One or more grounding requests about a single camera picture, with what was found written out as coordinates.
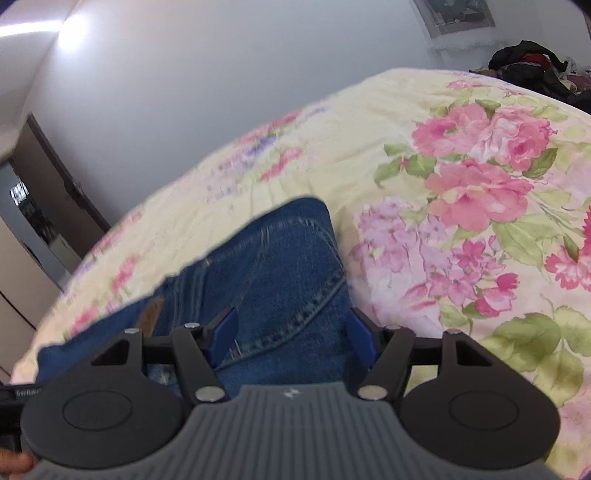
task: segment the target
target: pile of clothes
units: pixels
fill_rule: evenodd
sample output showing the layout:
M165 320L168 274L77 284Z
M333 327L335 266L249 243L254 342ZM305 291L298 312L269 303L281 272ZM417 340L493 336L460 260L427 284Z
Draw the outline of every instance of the pile of clothes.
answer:
M590 70L569 57L560 61L542 45L522 40L518 45L497 51L488 70L478 73L500 78L591 113L591 67L587 68Z

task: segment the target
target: green leaf print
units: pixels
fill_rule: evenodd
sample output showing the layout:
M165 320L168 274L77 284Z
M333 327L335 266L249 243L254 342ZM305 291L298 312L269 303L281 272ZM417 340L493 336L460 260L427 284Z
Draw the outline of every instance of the green leaf print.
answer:
M509 164L507 164L507 165L501 165L494 158L489 158L486 161L486 163L489 163L490 165L495 165L497 167L500 167L503 170L505 170L507 173L513 173L515 171L515 170L513 170L513 167L511 167L511 165L509 165Z
M534 190L532 194L553 208L562 208L570 202L570 192L559 189Z
M579 261L579 246L574 243L574 240L571 239L568 235L562 236L564 242L564 248L566 252L569 254L569 257L572 258L574 261Z
M543 176L556 160L556 152L558 148L546 148L538 158L534 158L523 176L529 179L539 179Z
M520 96L517 99L517 103L523 106L539 106L540 104L538 103L538 100L533 99L532 97L528 97L528 96Z
M488 317L486 315L483 315L482 313L479 313L478 310L476 310L476 303L472 302L468 305L466 305L464 308L462 308L462 313L472 319L487 319Z
M581 125L571 125L562 130L562 134L565 138L577 140L578 138L583 138L587 134L587 131Z
M379 188L384 188L381 182L384 180L391 179L400 173L400 165L402 158L398 157L392 160L390 163L382 163L378 166L374 173L374 182Z
M558 324L542 313L501 323L481 343L518 372L533 372L560 342Z
M427 206L425 205L420 210L400 210L400 218L404 220L407 225L420 225L423 220L427 217Z
M570 307L561 306L554 311L554 320L574 353L591 356L591 322L585 315Z
M581 154L584 157L591 158L589 157L589 153L591 152L585 153L584 151L585 147L582 146L585 145L584 142L578 144L574 142L553 139L550 145L558 149L556 152L556 160L554 160L554 166L565 173L568 172L574 158L580 157Z
M538 118L547 118L552 122L564 122L569 119L568 115L560 113L558 107L555 107L554 105L536 107L532 110L530 115Z
M469 98L458 98L449 104L449 109L451 110L455 106L466 106L468 103L470 103Z
M560 408L581 388L583 371L583 362L564 348L542 360L533 383Z
M396 157L409 151L409 148L403 143L386 143L384 144L384 151L389 157Z
M486 111L486 116L489 119L491 119L492 116L495 114L495 110L501 106L501 104L499 102L494 102L492 100L476 99L474 101L478 105L483 107L483 109Z
M429 109L431 116L446 116L449 113L447 105L434 106Z
M542 267L544 254L539 241L561 234L558 226L541 213L524 215L515 222L492 223L501 248L524 265Z
M577 149L587 158L591 158L591 143L579 142L577 143Z
M452 154L449 154L445 157L441 157L442 160L447 160L447 161L462 161L462 160L465 160L466 158L468 158L468 155L463 155L463 154L459 154L459 153L452 153Z
M441 305L439 307L439 321L447 328L460 328L468 325L470 320L462 315L462 312L453 305Z
M589 207L591 207L591 197L587 197L587 199L581 205L581 208L579 209L579 211L580 212L587 212L587 210L589 210Z
M436 163L436 158L421 154L413 155L408 159L406 171L413 177L426 179L431 173L435 172Z

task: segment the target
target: beige cabinet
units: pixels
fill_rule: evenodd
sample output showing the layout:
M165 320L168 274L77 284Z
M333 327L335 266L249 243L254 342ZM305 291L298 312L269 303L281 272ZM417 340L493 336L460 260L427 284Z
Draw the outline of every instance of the beige cabinet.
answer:
M59 292L0 219L0 381L7 381Z
M35 326L39 324L60 292L2 219L0 291Z
M27 351L35 330L0 297L0 366L12 372L17 360Z

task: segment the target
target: blue clamp piece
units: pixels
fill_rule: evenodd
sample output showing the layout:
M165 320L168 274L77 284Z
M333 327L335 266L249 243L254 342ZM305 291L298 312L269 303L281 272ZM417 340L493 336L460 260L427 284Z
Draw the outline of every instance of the blue clamp piece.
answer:
M349 310L346 328L349 340L363 366L373 367L388 344L384 330L359 308Z
M207 363L217 368L222 363L228 350L234 343L238 333L238 312L228 308L203 327L202 338L205 348L202 349Z

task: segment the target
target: door frame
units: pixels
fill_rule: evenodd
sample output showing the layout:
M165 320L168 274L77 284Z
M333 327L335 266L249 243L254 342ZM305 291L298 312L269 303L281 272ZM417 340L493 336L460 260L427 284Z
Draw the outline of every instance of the door frame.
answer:
M49 161L53 167L57 170L60 177L62 177L64 181L64 187L66 188L66 191L70 197L72 197L72 199L80 208L85 210L90 215L90 217L95 221L99 228L104 231L104 233L107 233L111 229L109 222L105 220L97 208L84 194L82 189L76 184L74 178L49 143L49 140L43 133L43 130L41 130L37 119L32 113L27 116L27 125L31 129L31 132L33 132L35 139L41 145L41 148L43 149L45 155L47 155L47 158L49 158Z

